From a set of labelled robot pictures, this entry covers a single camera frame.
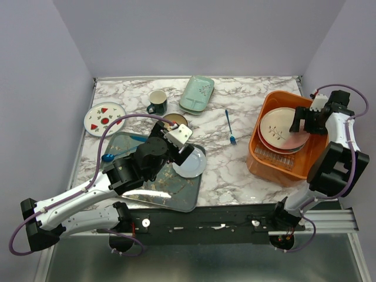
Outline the pink and cream plate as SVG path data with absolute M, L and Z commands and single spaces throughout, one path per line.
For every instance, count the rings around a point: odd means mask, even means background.
M 295 110 L 292 108 L 277 108 L 267 112 L 258 127 L 264 140 L 282 150 L 292 150 L 304 145 L 310 134 L 304 130 L 303 122 L 298 123 L 298 132 L 290 132 L 294 115 Z

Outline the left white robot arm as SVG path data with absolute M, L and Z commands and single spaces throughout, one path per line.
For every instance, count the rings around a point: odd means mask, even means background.
M 184 124 L 160 118 L 149 137 L 136 151 L 121 157 L 84 184 L 47 200 L 32 198 L 21 202 L 21 211 L 31 252 L 55 245 L 61 237 L 92 229 L 126 231 L 132 222 L 129 209 L 124 203 L 89 214 L 85 209 L 103 200 L 142 187 L 156 180 L 166 163 L 181 165 L 194 151 L 188 143 L 193 134 Z

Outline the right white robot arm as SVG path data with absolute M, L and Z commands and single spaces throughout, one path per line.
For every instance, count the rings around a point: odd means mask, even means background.
M 289 131 L 297 133 L 303 128 L 326 135 L 328 144 L 309 170 L 307 186 L 276 204 L 270 223 L 277 230 L 295 228 L 319 203 L 347 196 L 370 161 L 355 141 L 353 127 L 358 115 L 348 109 L 350 93 L 334 90 L 330 96 L 314 93 L 311 98 L 310 107 L 296 107 Z

